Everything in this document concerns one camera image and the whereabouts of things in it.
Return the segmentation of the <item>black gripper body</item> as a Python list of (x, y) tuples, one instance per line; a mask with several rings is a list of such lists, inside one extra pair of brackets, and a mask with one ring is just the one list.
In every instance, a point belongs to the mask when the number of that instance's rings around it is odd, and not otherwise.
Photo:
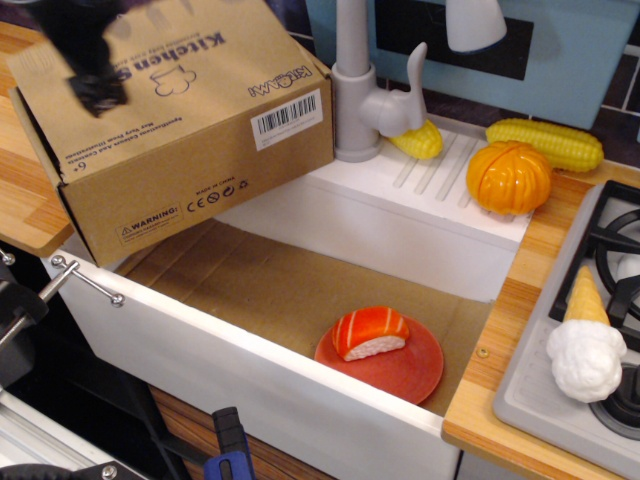
[(118, 74), (106, 76), (77, 75), (67, 80), (76, 98), (93, 117), (120, 105), (126, 105), (128, 96)]

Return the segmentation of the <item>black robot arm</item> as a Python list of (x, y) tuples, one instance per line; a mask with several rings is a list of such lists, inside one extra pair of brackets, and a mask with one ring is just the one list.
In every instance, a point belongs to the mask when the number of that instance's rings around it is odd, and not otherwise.
[(106, 29), (126, 7), (120, 1), (22, 1), (73, 72), (68, 85), (82, 106), (98, 117), (127, 103), (127, 95), (111, 64)]

